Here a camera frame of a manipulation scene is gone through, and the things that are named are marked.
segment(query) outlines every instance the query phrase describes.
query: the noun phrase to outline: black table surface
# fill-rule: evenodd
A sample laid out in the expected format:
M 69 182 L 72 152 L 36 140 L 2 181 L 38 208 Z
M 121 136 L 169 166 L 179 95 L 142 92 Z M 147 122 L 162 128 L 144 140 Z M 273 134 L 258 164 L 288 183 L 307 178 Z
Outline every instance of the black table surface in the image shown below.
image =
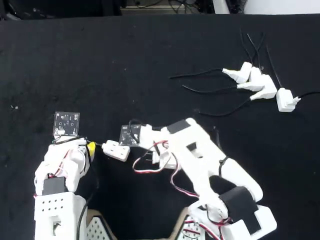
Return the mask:
M 118 140 L 121 125 L 138 118 L 166 126 L 195 118 L 219 130 L 225 153 L 260 184 L 277 230 L 265 239 L 317 238 L 320 219 L 319 101 L 306 97 L 292 113 L 258 100 L 226 117 L 251 92 L 198 95 L 181 87 L 230 86 L 225 77 L 169 80 L 209 68 L 238 69 L 247 56 L 239 31 L 258 42 L 266 34 L 282 85 L 295 96 L 320 90 L 320 15 L 168 15 L 0 22 L 1 239 L 33 239 L 34 172 L 52 140 L 55 111 L 80 112 L 80 134 Z M 247 39 L 246 46 L 253 54 Z M 263 71 L 275 76 L 261 49 Z M 135 174 L 98 149 L 100 189 L 89 204 L 119 239 L 168 237 L 194 199 L 176 191 L 172 171 Z M 85 198 L 94 176 L 80 180 Z M 181 172 L 177 184 L 192 189 Z

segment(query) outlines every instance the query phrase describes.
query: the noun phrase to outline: white plastic bracket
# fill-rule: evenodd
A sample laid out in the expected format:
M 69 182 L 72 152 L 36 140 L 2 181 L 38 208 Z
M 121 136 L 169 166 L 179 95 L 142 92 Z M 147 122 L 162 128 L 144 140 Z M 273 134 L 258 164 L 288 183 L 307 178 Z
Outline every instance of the white plastic bracket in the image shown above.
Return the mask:
M 86 203 L 73 192 L 62 192 L 35 197 L 34 240 L 75 240 L 80 213 Z M 87 210 L 80 225 L 80 240 L 86 240 Z

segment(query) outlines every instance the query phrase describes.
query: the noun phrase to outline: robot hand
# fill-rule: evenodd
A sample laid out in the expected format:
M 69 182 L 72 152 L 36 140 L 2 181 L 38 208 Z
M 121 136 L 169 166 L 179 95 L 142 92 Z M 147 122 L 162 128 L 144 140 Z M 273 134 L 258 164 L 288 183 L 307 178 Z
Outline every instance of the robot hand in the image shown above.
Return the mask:
M 61 136 L 49 145 L 44 160 L 35 171 L 34 186 L 37 196 L 43 195 L 46 179 L 65 177 L 68 192 L 75 192 L 81 177 L 86 175 L 90 167 L 90 159 L 94 159 L 95 144 L 84 137 Z

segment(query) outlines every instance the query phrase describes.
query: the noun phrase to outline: yellow connector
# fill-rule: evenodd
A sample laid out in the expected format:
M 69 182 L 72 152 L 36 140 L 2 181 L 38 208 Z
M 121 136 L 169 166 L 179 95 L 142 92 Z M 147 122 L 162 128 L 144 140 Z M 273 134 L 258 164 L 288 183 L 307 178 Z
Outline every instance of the yellow connector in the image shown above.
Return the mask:
M 92 158 L 95 155 L 96 143 L 94 141 L 90 142 L 88 145 L 90 157 Z

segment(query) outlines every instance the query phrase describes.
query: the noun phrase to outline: white plug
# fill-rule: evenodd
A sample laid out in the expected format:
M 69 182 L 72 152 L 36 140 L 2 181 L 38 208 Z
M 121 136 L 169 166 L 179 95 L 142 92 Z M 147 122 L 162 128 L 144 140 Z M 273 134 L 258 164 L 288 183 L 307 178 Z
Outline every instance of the white plug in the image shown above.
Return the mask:
M 301 100 L 298 96 L 294 98 L 291 90 L 281 87 L 276 93 L 276 103 L 279 112 L 290 113 L 296 109 L 297 103 Z
M 274 81 L 272 81 L 271 77 L 267 74 L 262 74 L 263 88 L 258 91 L 256 94 L 250 97 L 250 100 L 256 99 L 273 99 L 277 94 L 277 88 L 275 86 Z
M 227 74 L 230 78 L 235 80 L 238 84 L 243 84 L 246 81 L 248 81 L 251 68 L 252 68 L 252 64 L 245 61 L 239 71 L 223 68 L 222 72 L 224 74 Z
M 251 68 L 251 73 L 249 81 L 245 83 L 238 84 L 237 89 L 247 89 L 253 92 L 260 91 L 265 86 L 265 83 L 262 78 L 262 74 L 259 68 L 253 66 Z
M 108 140 L 106 141 L 106 143 L 102 144 L 101 148 L 105 155 L 122 162 L 127 161 L 130 153 L 130 147 L 119 146 L 119 143 L 117 141 Z

